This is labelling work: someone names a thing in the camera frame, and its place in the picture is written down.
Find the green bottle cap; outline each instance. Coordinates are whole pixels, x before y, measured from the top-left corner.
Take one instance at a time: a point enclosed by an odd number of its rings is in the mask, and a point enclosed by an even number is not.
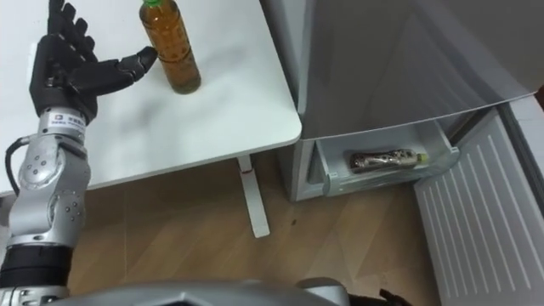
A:
[[[162,3],[162,0],[144,0],[145,5],[154,7],[159,6]]]

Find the robotic arm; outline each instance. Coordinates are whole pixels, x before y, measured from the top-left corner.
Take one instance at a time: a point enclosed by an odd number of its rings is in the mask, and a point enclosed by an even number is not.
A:
[[[18,196],[9,214],[11,238],[0,269],[0,305],[35,305],[66,298],[66,284],[85,218],[90,180],[85,128],[97,116],[97,96],[124,89],[151,68],[146,47],[124,59],[98,62],[87,22],[62,0],[49,3],[48,34],[37,45],[30,92],[36,134],[7,151],[6,169]],[[17,186],[10,156],[28,145]]]

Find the bottle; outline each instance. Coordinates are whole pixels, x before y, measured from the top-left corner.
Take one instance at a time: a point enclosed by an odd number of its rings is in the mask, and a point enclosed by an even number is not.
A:
[[[179,94],[196,91],[201,85],[201,75],[175,1],[144,0],[139,18],[159,54],[172,89]]]
[[[413,168],[428,159],[427,154],[416,153],[414,150],[400,149],[389,152],[351,154],[349,167],[354,173],[387,170],[393,167]]]

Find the brown liquid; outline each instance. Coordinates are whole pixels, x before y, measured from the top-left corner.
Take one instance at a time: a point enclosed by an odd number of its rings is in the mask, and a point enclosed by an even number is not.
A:
[[[161,0],[158,5],[144,3],[139,18],[173,90],[179,94],[196,91],[201,85],[201,75],[178,5],[173,0]]]

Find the silver robotic arm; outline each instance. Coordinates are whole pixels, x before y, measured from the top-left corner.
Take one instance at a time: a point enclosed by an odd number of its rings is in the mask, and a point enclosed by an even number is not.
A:
[[[81,112],[47,108],[20,166],[20,193],[9,214],[0,272],[2,305],[46,303],[68,296],[71,254],[85,218],[90,180]]]

